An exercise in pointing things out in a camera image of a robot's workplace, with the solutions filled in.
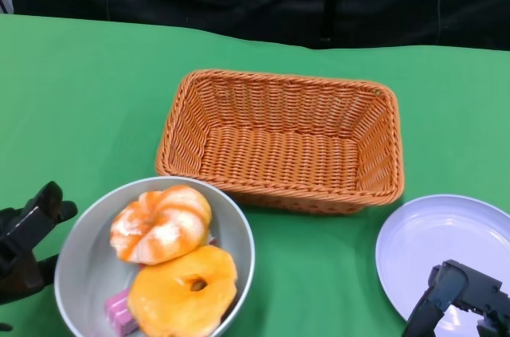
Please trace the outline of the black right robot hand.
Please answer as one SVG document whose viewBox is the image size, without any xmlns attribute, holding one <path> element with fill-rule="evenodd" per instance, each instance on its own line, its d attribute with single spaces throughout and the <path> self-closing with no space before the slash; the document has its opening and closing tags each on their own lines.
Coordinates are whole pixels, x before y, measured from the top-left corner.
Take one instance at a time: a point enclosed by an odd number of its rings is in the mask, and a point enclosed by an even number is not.
<svg viewBox="0 0 510 337">
<path fill-rule="evenodd" d="M 402 333 L 404 336 L 434 336 L 434 329 L 454 306 L 483 317 L 477 323 L 479 336 L 509 335 L 509 297 L 502 283 L 454 260 L 431 269 L 428 288 L 415 305 Z"/>
</svg>

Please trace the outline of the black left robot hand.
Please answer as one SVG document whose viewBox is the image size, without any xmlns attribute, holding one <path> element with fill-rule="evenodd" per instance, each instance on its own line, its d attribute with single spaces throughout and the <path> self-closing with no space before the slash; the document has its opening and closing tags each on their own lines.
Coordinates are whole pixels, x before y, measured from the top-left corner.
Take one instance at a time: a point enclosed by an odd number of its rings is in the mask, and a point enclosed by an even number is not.
<svg viewBox="0 0 510 337">
<path fill-rule="evenodd" d="M 1 210 L 1 303 L 8 304 L 53 284 L 57 255 L 38 261 L 33 249 L 62 222 L 77 215 L 77 205 L 63 199 L 48 182 L 21 209 Z"/>
</svg>

